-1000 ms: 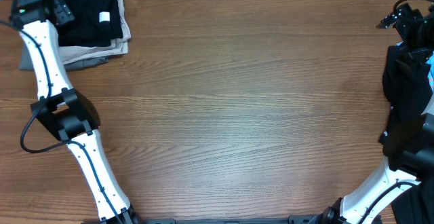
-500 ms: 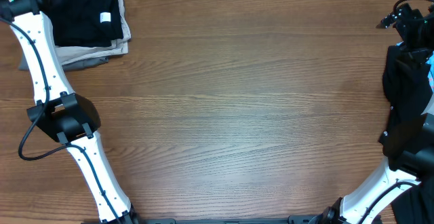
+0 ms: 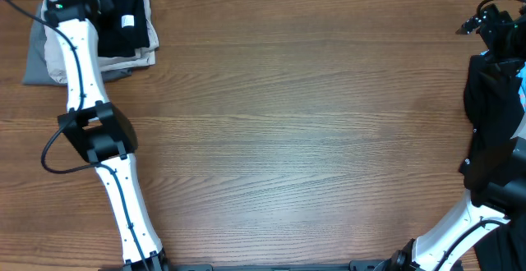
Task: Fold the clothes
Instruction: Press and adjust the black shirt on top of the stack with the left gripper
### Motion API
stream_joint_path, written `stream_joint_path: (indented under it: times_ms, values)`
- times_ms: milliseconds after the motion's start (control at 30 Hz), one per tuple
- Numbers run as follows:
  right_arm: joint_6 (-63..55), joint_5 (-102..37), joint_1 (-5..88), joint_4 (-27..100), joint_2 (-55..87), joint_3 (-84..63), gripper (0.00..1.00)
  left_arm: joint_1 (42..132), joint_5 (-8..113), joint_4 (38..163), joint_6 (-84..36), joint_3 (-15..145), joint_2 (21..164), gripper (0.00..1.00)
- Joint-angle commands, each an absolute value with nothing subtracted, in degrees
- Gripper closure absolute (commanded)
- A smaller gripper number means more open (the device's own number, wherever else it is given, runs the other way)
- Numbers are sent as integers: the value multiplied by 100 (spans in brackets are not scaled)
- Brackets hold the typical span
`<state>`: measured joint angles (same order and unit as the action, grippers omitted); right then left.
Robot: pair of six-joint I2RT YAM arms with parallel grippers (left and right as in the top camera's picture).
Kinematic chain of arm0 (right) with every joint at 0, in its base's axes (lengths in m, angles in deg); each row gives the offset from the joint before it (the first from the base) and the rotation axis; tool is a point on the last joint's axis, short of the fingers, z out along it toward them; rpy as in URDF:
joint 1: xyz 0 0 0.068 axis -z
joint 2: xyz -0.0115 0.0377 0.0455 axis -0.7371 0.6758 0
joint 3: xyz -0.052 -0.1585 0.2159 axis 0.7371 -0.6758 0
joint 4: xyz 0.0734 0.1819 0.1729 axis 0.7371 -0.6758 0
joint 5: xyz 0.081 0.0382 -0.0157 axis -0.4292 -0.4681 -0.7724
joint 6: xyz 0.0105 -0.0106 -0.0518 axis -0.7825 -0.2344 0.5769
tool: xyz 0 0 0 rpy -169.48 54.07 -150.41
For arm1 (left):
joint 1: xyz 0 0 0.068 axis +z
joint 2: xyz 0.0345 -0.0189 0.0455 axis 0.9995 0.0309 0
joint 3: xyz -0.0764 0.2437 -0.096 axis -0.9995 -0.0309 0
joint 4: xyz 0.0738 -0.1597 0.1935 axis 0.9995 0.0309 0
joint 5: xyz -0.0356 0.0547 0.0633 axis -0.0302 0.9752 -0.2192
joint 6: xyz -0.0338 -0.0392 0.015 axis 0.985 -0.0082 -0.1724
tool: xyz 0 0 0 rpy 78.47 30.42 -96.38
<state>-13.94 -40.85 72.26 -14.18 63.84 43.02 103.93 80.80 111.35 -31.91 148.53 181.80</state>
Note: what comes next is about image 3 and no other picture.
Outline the black t-shirt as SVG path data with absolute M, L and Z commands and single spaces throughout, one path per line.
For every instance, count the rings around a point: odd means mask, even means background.
M 144 0 L 112 0 L 114 9 L 99 18 L 100 57 L 132 57 L 139 48 L 148 48 Z

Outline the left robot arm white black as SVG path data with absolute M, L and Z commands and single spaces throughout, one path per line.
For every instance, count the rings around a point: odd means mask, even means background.
M 95 15 L 108 0 L 46 0 L 46 25 L 58 39 L 67 74 L 67 111 L 58 136 L 94 168 L 112 207 L 125 270 L 170 268 L 150 221 L 136 171 L 138 139 L 131 122 L 113 105 L 99 69 Z

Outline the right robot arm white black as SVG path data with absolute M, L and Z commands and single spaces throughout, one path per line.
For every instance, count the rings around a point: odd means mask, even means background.
M 429 232 L 387 260 L 351 270 L 459 270 L 459 258 L 525 214 L 525 10 L 513 18 L 483 0 L 458 34 L 478 34 L 487 49 L 469 59 L 464 110 L 473 125 L 460 165 L 462 199 Z

